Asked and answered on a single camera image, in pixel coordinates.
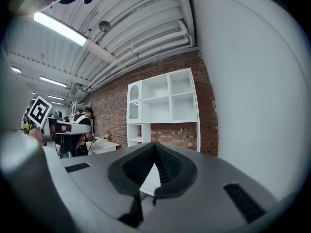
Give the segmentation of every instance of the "ceiling light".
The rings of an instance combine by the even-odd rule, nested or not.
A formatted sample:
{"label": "ceiling light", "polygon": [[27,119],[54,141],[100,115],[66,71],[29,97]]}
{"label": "ceiling light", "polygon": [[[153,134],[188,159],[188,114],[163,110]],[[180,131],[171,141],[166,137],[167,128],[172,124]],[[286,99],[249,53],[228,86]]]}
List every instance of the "ceiling light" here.
{"label": "ceiling light", "polygon": [[55,104],[60,104],[60,105],[64,105],[63,103],[57,103],[57,102],[51,102],[51,103],[55,103]]}
{"label": "ceiling light", "polygon": [[17,68],[17,67],[11,67],[11,69],[12,69],[14,72],[21,73],[21,69],[20,69],[20,68]]}
{"label": "ceiling light", "polygon": [[73,40],[81,46],[83,46],[83,44],[86,42],[86,37],[84,35],[77,33],[67,25],[55,20],[54,18],[51,18],[42,12],[37,12],[34,14],[34,21],[62,34],[63,36]]}
{"label": "ceiling light", "polygon": [[62,99],[62,98],[58,98],[58,97],[53,97],[53,96],[50,96],[50,95],[48,95],[48,97],[49,97],[49,98],[52,98],[52,99],[59,99],[59,100],[64,100],[64,99]]}
{"label": "ceiling light", "polygon": [[44,78],[42,76],[40,77],[40,79],[42,79],[42,80],[44,80],[46,82],[50,82],[50,83],[62,86],[62,87],[67,87],[67,85],[65,83],[60,83],[60,82],[57,82],[57,81],[54,81],[54,80],[50,80],[50,79]]}

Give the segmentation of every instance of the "white pipe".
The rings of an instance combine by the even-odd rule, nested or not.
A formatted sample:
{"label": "white pipe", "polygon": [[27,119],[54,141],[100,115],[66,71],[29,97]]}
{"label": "white pipe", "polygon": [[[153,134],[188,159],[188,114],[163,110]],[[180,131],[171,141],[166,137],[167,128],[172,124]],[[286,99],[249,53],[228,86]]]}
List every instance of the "white pipe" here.
{"label": "white pipe", "polygon": [[110,71],[109,73],[107,73],[106,75],[104,75],[99,81],[97,81],[95,84],[94,84],[94,88],[95,89],[97,86],[101,85],[101,83],[105,82],[105,79],[109,76],[109,75],[113,75],[114,73],[116,73],[117,71],[119,70],[122,70],[124,67],[126,67],[127,65],[133,63],[134,61],[136,60],[139,60],[139,59],[142,59],[146,56],[149,56],[149,55],[152,55],[153,53],[156,53],[156,52],[159,52],[159,51],[162,51],[162,50],[166,50],[166,49],[170,49],[170,48],[173,48],[173,47],[176,47],[176,46],[180,46],[180,45],[184,45],[186,43],[189,42],[189,38],[185,38],[185,39],[182,39],[182,40],[177,40],[177,41],[173,41],[173,42],[169,42],[169,43],[166,43],[166,44],[163,44],[163,45],[160,45],[160,46],[157,46],[153,49],[150,49],[148,51],[145,51],[133,58],[131,58],[129,61],[123,63],[122,65],[120,65],[119,67],[117,67],[116,69],[114,69],[113,71]]}
{"label": "white pipe", "polygon": [[90,51],[91,53],[95,54],[96,56],[100,57],[101,59],[105,60],[108,63],[113,63],[117,60],[115,56],[111,53],[107,52],[105,49],[102,49],[96,43],[91,40],[86,40],[84,47]]}
{"label": "white pipe", "polygon": [[139,46],[136,49],[133,49],[132,51],[126,53],[125,55],[123,55],[122,57],[120,57],[119,59],[117,59],[115,62],[111,63],[107,68],[105,68],[104,70],[102,70],[87,86],[91,87],[91,85],[96,82],[99,78],[101,78],[105,73],[109,72],[110,70],[112,70],[118,63],[120,63],[121,61],[124,61],[125,59],[127,59],[128,57],[130,57],[133,54],[138,53],[139,51],[142,50],[146,50],[148,48],[151,48],[155,45],[158,45],[159,43],[162,43],[164,41],[173,39],[173,38],[177,38],[177,37],[181,37],[184,35],[188,34],[188,29],[187,27],[184,25],[183,21],[179,20],[178,24],[180,26],[181,31],[179,32],[175,32],[175,33],[171,33],[168,35],[165,35],[163,37],[154,39],[152,41],[149,41],[141,46]]}
{"label": "white pipe", "polygon": [[[180,50],[180,49],[185,49],[185,48],[190,48],[190,45],[186,45],[186,46],[182,46],[182,47],[175,48],[175,49],[173,49],[173,51],[175,51],[175,50]],[[171,52],[171,51],[172,51],[172,50],[167,50],[167,51],[165,51],[165,52],[155,54],[155,55],[153,55],[153,56],[148,57],[147,59],[144,59],[144,60],[142,60],[142,61],[140,61],[140,62],[138,62],[138,63],[135,63],[135,65],[137,65],[137,64],[139,64],[139,63],[142,63],[142,62],[145,62],[145,61],[147,61],[147,60],[149,60],[149,59],[153,59],[153,58],[158,57],[158,56],[160,56],[160,55],[166,54],[166,53]],[[131,66],[129,66],[129,67],[127,67],[127,68],[124,68],[123,70],[119,71],[118,73],[116,73],[116,74],[110,76],[108,79],[106,79],[105,81],[103,81],[102,83],[100,83],[98,86],[96,86],[95,88],[93,88],[93,89],[92,89],[92,92],[95,92],[95,91],[96,91],[97,89],[99,89],[101,86],[103,86],[103,85],[107,84],[108,82],[110,82],[113,78],[116,78],[117,76],[123,75],[123,73],[124,73],[126,70],[130,69],[130,68],[131,68]]]}

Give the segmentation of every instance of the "open shelf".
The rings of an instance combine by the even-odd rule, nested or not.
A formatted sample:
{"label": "open shelf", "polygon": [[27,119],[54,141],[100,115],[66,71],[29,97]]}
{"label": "open shelf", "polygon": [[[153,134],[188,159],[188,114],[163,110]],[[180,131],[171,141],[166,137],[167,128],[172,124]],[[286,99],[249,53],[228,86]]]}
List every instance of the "open shelf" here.
{"label": "open shelf", "polygon": [[138,137],[135,137],[135,138],[130,138],[129,140],[133,141],[133,142],[142,142],[142,137],[138,136]]}
{"label": "open shelf", "polygon": [[160,75],[142,82],[142,99],[165,97],[169,95],[167,75]]}
{"label": "open shelf", "polygon": [[173,121],[197,121],[198,115],[193,93],[172,95]]}
{"label": "open shelf", "polygon": [[142,117],[146,123],[171,121],[169,97],[144,100],[142,102]]}
{"label": "open shelf", "polygon": [[170,74],[170,85],[172,95],[193,91],[188,70]]}

